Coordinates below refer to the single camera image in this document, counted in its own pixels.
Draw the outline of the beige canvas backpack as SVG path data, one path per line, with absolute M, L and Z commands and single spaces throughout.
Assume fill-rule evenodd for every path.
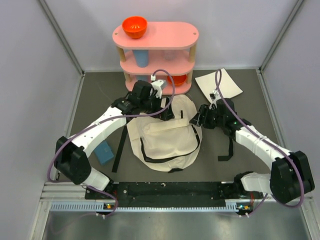
M 192 165 L 201 149 L 201 127 L 190 123 L 197 110 L 186 95 L 173 98 L 173 118 L 138 117 L 131 120 L 121 133 L 115 164 L 118 164 L 126 140 L 133 154 L 148 168 L 159 172 L 179 172 Z

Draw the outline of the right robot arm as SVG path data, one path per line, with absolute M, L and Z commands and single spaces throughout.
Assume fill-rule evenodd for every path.
M 220 128 L 228 136 L 229 153 L 219 156 L 219 161 L 228 161 L 233 156 L 233 144 L 238 143 L 269 168 L 268 174 L 247 171 L 236 175 L 233 192 L 237 197 L 245 198 L 251 192 L 260 192 L 287 204 L 315 189 L 306 154 L 280 147 L 258 132 L 249 121 L 237 116 L 229 98 L 219 99 L 211 105 L 202 104 L 190 123 L 205 129 Z

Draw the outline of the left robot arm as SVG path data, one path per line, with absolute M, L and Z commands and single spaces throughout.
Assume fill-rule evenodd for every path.
M 56 142 L 54 167 L 75 185 L 96 189 L 102 198 L 109 198 L 114 191 L 111 179 L 91 167 L 89 156 L 94 149 L 117 129 L 124 127 L 128 119 L 153 117 L 167 109 L 162 106 L 162 93 L 167 83 L 158 79 L 152 83 L 137 81 L 132 91 L 116 99 L 110 107 L 81 132 Z

